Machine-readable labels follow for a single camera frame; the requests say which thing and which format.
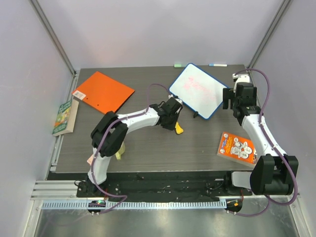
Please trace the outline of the blue white marker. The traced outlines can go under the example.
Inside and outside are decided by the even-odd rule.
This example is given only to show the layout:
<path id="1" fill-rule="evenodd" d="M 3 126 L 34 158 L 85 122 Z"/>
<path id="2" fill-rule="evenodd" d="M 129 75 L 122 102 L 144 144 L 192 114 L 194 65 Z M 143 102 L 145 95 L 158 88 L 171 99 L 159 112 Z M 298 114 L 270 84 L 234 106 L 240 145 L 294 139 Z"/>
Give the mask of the blue white marker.
<path id="1" fill-rule="evenodd" d="M 209 64 L 210 67 L 227 67 L 227 64 Z"/>

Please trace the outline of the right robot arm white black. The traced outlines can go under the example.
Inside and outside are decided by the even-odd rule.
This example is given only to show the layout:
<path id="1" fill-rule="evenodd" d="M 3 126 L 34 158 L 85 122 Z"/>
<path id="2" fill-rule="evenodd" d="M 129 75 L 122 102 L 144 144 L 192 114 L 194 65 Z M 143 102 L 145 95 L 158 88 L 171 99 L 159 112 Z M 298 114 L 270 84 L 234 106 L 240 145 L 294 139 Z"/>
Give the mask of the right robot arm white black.
<path id="1" fill-rule="evenodd" d="M 257 106 L 257 88 L 249 82 L 238 82 L 235 88 L 224 88 L 223 108 L 232 109 L 259 158 L 252 171 L 231 172 L 231 177 L 223 182 L 225 193 L 234 195 L 241 188 L 250 189 L 255 195 L 297 193 L 299 162 L 279 147 L 269 131 L 263 109 Z"/>

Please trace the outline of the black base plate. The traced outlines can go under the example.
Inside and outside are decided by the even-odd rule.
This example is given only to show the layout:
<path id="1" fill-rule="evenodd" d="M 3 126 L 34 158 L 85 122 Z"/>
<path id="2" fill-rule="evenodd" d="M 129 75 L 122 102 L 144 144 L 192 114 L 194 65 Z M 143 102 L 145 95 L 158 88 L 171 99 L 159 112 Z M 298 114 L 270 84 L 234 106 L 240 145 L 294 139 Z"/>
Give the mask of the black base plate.
<path id="1" fill-rule="evenodd" d="M 76 180 L 77 197 L 118 202 L 204 202 L 220 197 L 250 196 L 246 188 L 234 187 L 229 171 L 167 171 L 108 173 L 98 187 L 89 179 Z"/>

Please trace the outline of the green cover book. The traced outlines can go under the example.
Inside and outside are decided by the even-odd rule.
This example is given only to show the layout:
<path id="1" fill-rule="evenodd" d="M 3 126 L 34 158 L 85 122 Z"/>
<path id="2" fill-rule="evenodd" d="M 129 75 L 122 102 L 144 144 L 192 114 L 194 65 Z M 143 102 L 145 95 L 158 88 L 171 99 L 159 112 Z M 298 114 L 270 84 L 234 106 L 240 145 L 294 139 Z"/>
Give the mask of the green cover book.
<path id="1" fill-rule="evenodd" d="M 53 136 L 59 136 L 74 131 L 79 101 L 72 99 L 59 107 L 52 131 Z"/>

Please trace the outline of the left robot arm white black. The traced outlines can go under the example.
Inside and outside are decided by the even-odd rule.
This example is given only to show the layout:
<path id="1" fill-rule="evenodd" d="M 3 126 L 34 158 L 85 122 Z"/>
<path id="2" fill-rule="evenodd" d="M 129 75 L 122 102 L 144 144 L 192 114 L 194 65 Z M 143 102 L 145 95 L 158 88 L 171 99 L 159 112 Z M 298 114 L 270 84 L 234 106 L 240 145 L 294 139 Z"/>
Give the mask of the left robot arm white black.
<path id="1" fill-rule="evenodd" d="M 107 179 L 111 158 L 125 152 L 124 140 L 128 133 L 156 125 L 175 131 L 182 109 L 182 100 L 170 95 L 166 102 L 151 104 L 134 113 L 125 115 L 118 115 L 112 111 L 106 113 L 90 135 L 93 155 L 88 172 L 90 180 L 88 191 L 94 197 L 100 197 L 104 193 L 104 182 Z"/>

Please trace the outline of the orange cover book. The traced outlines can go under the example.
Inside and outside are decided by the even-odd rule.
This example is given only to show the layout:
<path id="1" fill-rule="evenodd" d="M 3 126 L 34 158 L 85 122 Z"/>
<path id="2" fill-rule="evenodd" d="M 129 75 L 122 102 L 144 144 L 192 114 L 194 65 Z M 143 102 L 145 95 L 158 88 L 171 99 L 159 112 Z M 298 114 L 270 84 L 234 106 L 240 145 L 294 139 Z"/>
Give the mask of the orange cover book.
<path id="1" fill-rule="evenodd" d="M 251 140 L 223 132 L 221 135 L 217 156 L 235 161 L 254 168 L 258 157 Z"/>

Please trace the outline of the yellow whiteboard eraser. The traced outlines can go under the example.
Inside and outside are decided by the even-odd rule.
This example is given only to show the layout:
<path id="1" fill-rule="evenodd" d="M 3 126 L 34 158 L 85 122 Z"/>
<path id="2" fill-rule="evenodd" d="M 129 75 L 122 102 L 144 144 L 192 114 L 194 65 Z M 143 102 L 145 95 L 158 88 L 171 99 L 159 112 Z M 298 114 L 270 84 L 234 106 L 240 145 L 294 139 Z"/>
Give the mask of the yellow whiteboard eraser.
<path id="1" fill-rule="evenodd" d="M 177 135 L 180 135 L 184 132 L 183 128 L 179 125 L 178 122 L 176 122 L 175 124 L 175 132 Z"/>

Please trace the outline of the pink power adapter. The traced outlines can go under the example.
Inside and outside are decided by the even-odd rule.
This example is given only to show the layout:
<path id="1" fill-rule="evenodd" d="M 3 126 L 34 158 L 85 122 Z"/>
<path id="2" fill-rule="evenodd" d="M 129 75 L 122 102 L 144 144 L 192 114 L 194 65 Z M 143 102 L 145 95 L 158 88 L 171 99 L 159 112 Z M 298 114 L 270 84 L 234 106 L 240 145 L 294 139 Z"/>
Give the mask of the pink power adapter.
<path id="1" fill-rule="evenodd" d="M 88 163 L 89 165 L 92 165 L 93 159 L 94 159 L 94 157 L 91 156 L 91 157 L 87 160 L 87 163 Z"/>

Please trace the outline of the blue framed whiteboard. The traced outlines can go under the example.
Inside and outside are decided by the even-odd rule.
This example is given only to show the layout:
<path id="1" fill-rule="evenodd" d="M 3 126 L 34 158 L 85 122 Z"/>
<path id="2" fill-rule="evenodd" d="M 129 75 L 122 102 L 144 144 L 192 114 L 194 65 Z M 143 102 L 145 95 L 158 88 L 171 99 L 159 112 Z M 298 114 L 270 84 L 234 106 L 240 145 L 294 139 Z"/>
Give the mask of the blue framed whiteboard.
<path id="1" fill-rule="evenodd" d="M 169 91 L 203 119 L 210 119 L 223 103 L 225 84 L 198 66 L 189 63 Z"/>

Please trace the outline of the orange folder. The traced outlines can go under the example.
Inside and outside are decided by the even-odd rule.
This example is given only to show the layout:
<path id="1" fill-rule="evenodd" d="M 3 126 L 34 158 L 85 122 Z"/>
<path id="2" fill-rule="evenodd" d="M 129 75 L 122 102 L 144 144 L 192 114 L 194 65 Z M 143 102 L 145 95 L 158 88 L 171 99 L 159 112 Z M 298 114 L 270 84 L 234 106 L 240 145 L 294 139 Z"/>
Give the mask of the orange folder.
<path id="1" fill-rule="evenodd" d="M 101 72 L 95 72 L 78 86 L 72 95 L 106 114 L 109 111 L 116 113 L 134 92 L 135 90 L 127 85 Z"/>

